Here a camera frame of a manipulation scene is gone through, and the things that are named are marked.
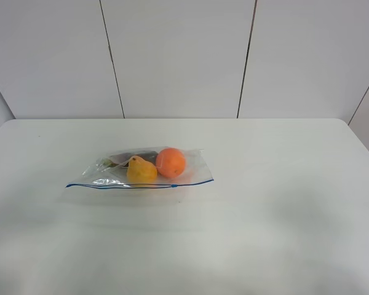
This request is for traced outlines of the clear plastic zip bag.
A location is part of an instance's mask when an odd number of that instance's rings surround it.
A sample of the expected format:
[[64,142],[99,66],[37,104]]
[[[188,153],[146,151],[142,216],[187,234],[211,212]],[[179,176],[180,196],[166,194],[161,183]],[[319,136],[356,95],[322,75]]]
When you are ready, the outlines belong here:
[[178,177],[170,179],[157,172],[155,184],[134,186],[127,180],[127,168],[113,165],[111,155],[125,152],[156,151],[162,147],[144,147],[109,153],[91,164],[78,179],[66,185],[61,203],[84,206],[156,206],[177,203],[183,199],[189,188],[213,181],[212,172],[200,150],[182,150],[187,166]]

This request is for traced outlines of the orange fruit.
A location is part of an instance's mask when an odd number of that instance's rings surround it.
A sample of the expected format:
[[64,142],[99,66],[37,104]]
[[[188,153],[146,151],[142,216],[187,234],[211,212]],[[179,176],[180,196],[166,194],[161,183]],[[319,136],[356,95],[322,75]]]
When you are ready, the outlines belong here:
[[156,158],[157,171],[166,178],[176,178],[186,169],[187,162],[184,154],[175,148],[165,148]]

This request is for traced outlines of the yellow pear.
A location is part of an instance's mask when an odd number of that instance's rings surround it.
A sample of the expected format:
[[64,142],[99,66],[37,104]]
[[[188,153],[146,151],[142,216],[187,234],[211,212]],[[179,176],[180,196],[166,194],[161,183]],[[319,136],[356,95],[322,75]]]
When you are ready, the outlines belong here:
[[151,163],[138,156],[130,159],[127,167],[127,180],[134,186],[146,186],[155,184],[157,179],[157,168]]

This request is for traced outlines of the dark purple eggplant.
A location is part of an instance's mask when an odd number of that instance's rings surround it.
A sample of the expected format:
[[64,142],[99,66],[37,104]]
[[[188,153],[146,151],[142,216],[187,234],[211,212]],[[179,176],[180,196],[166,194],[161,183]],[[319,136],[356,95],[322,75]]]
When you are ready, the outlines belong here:
[[113,163],[115,166],[127,168],[129,166],[130,159],[133,156],[138,156],[147,162],[151,162],[153,164],[156,163],[158,153],[156,151],[141,151],[138,153],[134,152],[125,152],[118,155],[111,155],[108,159]]

